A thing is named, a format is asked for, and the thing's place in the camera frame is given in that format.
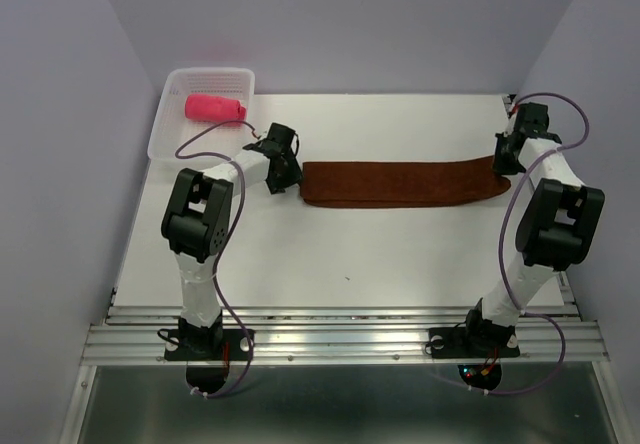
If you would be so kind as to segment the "brown towel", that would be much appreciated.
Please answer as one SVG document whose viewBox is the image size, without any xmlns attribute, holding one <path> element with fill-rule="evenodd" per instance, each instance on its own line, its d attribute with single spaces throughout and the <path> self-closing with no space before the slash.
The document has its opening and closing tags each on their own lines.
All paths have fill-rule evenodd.
<svg viewBox="0 0 640 444">
<path fill-rule="evenodd" d="M 300 197 L 333 209 L 455 207 L 506 193 L 509 179 L 490 156 L 455 162 L 315 162 L 303 164 Z"/>
</svg>

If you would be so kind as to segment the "pink microfiber towel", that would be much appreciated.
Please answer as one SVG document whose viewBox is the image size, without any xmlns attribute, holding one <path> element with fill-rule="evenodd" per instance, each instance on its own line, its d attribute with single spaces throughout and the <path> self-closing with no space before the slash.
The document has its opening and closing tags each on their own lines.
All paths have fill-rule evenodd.
<svg viewBox="0 0 640 444">
<path fill-rule="evenodd" d="M 244 121 L 246 113 L 239 100 L 208 94 L 191 94 L 184 105 L 185 117 L 192 121 Z"/>
</svg>

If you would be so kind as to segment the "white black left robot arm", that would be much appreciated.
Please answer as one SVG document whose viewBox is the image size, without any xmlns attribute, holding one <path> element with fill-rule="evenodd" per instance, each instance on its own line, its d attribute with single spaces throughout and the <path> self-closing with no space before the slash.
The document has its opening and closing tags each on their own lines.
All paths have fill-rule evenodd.
<svg viewBox="0 0 640 444">
<path fill-rule="evenodd" d="M 217 267 L 239 223 L 247 190 L 264 184 L 271 194 L 280 194 L 302 181 L 299 138 L 293 129 L 273 123 L 233 157 L 187 151 L 217 127 L 202 131 L 176 150 L 179 160 L 220 162 L 203 170 L 178 172 L 161 222 L 161 234 L 176 257 L 181 279 L 180 322 L 192 327 L 187 343 L 202 358 L 213 357 L 222 348 L 223 335 L 214 327 L 222 313 Z"/>
</svg>

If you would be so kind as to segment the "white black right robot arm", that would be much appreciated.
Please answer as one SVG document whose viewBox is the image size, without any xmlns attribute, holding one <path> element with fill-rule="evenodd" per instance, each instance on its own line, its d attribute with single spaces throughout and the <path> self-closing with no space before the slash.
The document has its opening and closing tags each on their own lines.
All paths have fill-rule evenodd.
<svg viewBox="0 0 640 444">
<path fill-rule="evenodd" d="M 572 170 L 564 153 L 586 140 L 590 124 L 583 111 L 584 132 L 578 142 L 564 144 L 550 131 L 548 107 L 519 101 L 505 131 L 496 135 L 492 170 L 499 176 L 520 174 L 500 228 L 500 282 L 478 303 L 481 320 L 460 330 L 463 348 L 482 354 L 496 342 L 492 325 L 516 325 L 540 288 L 586 258 L 605 203 L 604 192 L 587 186 Z M 516 255 L 505 263 L 506 231 L 522 189 L 533 193 L 515 233 Z"/>
</svg>

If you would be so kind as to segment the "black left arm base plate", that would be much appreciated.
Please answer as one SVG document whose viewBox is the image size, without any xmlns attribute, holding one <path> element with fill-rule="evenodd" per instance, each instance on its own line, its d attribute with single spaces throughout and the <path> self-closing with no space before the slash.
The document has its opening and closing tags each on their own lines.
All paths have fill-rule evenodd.
<svg viewBox="0 0 640 444">
<path fill-rule="evenodd" d="M 254 356 L 253 329 L 225 329 L 213 342 L 193 345 L 180 337 L 178 329 L 161 328 L 163 359 L 184 363 L 185 382 L 191 395 L 204 399 L 230 396 L 245 380 Z"/>
</svg>

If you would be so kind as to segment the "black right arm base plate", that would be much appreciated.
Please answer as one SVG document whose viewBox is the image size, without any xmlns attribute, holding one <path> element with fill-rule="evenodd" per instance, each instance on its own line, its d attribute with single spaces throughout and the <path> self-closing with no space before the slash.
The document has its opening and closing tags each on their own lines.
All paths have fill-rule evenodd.
<svg viewBox="0 0 640 444">
<path fill-rule="evenodd" d="M 512 335 L 505 343 L 474 337 L 462 324 L 427 330 L 426 355 L 436 360 L 462 360 L 458 373 L 468 387 L 495 391 L 502 380 L 501 358 L 517 358 L 520 349 Z"/>
</svg>

